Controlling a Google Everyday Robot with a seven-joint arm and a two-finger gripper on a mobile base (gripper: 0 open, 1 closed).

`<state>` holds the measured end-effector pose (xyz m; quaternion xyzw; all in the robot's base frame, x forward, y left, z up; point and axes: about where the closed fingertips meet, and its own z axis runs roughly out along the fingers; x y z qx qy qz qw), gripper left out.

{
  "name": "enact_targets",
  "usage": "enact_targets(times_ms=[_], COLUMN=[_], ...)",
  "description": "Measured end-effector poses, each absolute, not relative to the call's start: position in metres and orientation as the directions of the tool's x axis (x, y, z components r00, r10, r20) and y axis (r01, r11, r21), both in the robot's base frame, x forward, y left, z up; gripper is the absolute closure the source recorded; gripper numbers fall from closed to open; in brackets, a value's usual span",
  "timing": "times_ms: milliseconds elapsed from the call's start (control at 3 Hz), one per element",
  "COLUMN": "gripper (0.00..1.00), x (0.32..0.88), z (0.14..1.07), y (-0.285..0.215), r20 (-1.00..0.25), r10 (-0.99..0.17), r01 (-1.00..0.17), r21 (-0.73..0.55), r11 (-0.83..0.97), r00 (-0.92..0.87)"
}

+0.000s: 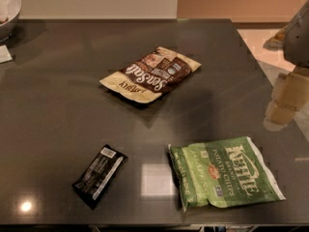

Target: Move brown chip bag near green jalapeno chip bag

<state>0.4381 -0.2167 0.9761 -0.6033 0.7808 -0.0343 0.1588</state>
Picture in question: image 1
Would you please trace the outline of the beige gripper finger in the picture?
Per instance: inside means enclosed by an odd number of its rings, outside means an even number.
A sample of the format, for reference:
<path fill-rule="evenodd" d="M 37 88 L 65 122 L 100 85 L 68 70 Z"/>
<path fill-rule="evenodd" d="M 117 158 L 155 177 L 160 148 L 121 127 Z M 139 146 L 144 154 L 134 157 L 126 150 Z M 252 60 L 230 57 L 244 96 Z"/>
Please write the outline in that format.
<path fill-rule="evenodd" d="M 288 125 L 309 102 L 309 76 L 304 72 L 289 72 L 286 75 L 283 92 L 277 100 L 271 98 L 266 111 L 266 121 L 276 126 Z"/>
<path fill-rule="evenodd" d="M 281 72 L 280 74 L 278 74 L 274 82 L 274 86 L 273 86 L 273 90 L 271 94 L 271 97 L 274 100 L 277 100 L 279 96 L 281 95 L 281 93 L 283 92 L 286 78 L 287 78 L 287 75 L 285 73 Z"/>

